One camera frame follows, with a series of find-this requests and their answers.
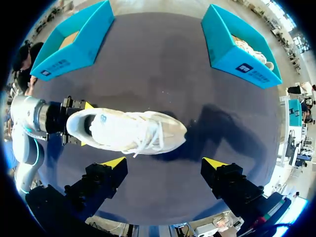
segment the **equipment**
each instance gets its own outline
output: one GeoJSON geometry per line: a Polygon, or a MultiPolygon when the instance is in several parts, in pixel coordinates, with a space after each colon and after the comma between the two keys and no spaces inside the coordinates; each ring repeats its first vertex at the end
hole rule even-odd
{"type": "Polygon", "coordinates": [[[67,131],[82,142],[99,149],[123,154],[161,154],[181,146],[186,127],[158,112],[124,113],[93,108],[72,114],[67,131]]]}
{"type": "MultiPolygon", "coordinates": [[[[41,154],[42,148],[31,137],[39,137],[35,135],[36,132],[45,132],[47,134],[60,132],[63,137],[63,145],[67,143],[79,144],[79,140],[67,132],[66,123],[68,118],[71,119],[70,116],[72,114],[87,108],[87,105],[89,104],[84,101],[74,101],[71,97],[65,99],[62,104],[55,102],[46,104],[43,100],[33,97],[16,96],[14,98],[11,116],[15,124],[16,133],[20,134],[25,141],[25,146],[21,149],[22,152],[19,155],[19,160],[22,162],[22,165],[28,165],[27,169],[24,170],[29,175],[24,174],[23,176],[23,179],[27,180],[28,189],[29,181],[32,181],[32,177],[42,164],[44,157],[43,153],[41,154]]],[[[161,116],[160,113],[148,113],[147,115],[153,117],[160,116],[161,118],[158,121],[161,123],[163,123],[164,119],[169,119],[169,116],[161,116]]],[[[93,118],[94,122],[102,124],[101,117],[104,114],[96,113],[95,117],[97,116],[99,116],[97,120],[93,118]]],[[[94,125],[91,128],[92,133],[103,132],[101,129],[99,131],[97,129],[94,130],[93,127],[94,125]]],[[[49,138],[47,134],[42,136],[46,140],[49,138]]],[[[22,140],[16,139],[17,135],[12,135],[12,137],[15,143],[17,141],[20,143],[22,140]]],[[[291,204],[289,199],[284,198],[278,193],[272,194],[269,198],[263,197],[263,187],[257,187],[248,181],[246,176],[242,174],[242,168],[234,163],[227,165],[203,158],[201,174],[212,189],[215,197],[217,199],[222,198],[234,215],[243,219],[243,224],[234,223],[234,227],[237,229],[242,224],[237,236],[271,236],[269,227],[276,223],[291,204]]],[[[54,236],[64,236],[66,234],[113,236],[88,226],[84,221],[98,210],[106,198],[114,196],[116,189],[126,175],[126,159],[120,158],[104,164],[92,164],[88,166],[86,168],[86,175],[83,175],[81,180],[72,186],[65,186],[65,196],[50,185],[47,188],[36,187],[30,190],[29,193],[27,193],[28,190],[23,193],[26,193],[25,200],[37,221],[48,233],[52,233],[54,236]]],[[[127,236],[130,237],[132,234],[133,236],[139,236],[140,230],[143,228],[130,225],[128,229],[129,234],[127,236]]],[[[178,236],[184,236],[179,228],[160,228],[159,233],[160,231],[166,233],[166,235],[163,235],[164,237],[168,235],[173,236],[175,232],[177,232],[178,236]]]]}
{"type": "Polygon", "coordinates": [[[237,236],[250,235],[258,227],[274,225],[291,204],[290,199],[279,193],[273,193],[268,198],[262,196],[264,187],[257,187],[247,180],[242,168],[235,163],[227,165],[203,158],[201,175],[215,197],[223,199],[233,214],[244,220],[237,236]]]}
{"type": "Polygon", "coordinates": [[[94,163],[85,171],[81,180],[65,186],[65,196],[50,185],[36,187],[25,195],[33,215],[50,235],[115,236],[84,221],[94,215],[105,199],[115,195],[128,173],[126,158],[94,163]]]}
{"type": "Polygon", "coordinates": [[[68,117],[86,106],[85,101],[75,101],[70,96],[63,103],[50,102],[32,96],[15,96],[11,104],[11,117],[14,126],[19,124],[24,132],[35,138],[47,141],[49,134],[60,132],[63,145],[78,144],[66,130],[68,117]]]}
{"type": "MultiPolygon", "coordinates": [[[[48,185],[47,188],[36,187],[31,190],[25,199],[40,225],[54,236],[114,236],[92,228],[84,221],[98,210],[106,198],[114,196],[127,173],[126,158],[104,164],[94,163],[86,168],[86,175],[81,180],[72,186],[65,186],[65,196],[48,185]]],[[[223,165],[203,158],[201,174],[215,197],[222,198],[234,215],[244,220],[237,236],[272,236],[269,227],[276,223],[291,204],[289,199],[278,193],[269,198],[263,197],[263,187],[248,181],[242,175],[242,168],[234,163],[223,165]]],[[[128,237],[151,236],[151,233],[164,237],[175,236],[175,233],[184,236],[181,229],[175,226],[146,228],[129,225],[128,230],[128,237]]]]}

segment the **blue logo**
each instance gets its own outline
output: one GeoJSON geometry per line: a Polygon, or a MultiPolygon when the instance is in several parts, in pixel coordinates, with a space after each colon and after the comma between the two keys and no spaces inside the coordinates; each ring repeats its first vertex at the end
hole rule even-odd
{"type": "Polygon", "coordinates": [[[102,125],[105,123],[106,120],[107,120],[107,117],[105,115],[101,115],[100,121],[102,125]]]}
{"type": "Polygon", "coordinates": [[[236,70],[242,72],[242,73],[248,73],[250,72],[251,70],[253,69],[252,66],[246,64],[246,63],[243,63],[241,64],[239,67],[236,68],[236,70]]]}

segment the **table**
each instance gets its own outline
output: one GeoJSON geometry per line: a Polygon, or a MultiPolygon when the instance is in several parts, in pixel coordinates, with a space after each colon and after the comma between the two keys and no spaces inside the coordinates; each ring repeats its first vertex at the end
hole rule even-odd
{"type": "MultiPolygon", "coordinates": [[[[71,95],[98,107],[174,115],[188,129],[173,152],[132,158],[128,175],[97,215],[138,225],[201,219],[227,209],[200,175],[202,157],[235,162],[256,185],[272,175],[279,143],[277,88],[262,90],[210,67],[200,19],[170,13],[116,17],[95,64],[51,81],[38,81],[35,97],[62,102],[71,95]]],[[[60,192],[93,162],[119,152],[46,144],[42,181],[60,192]]]]}

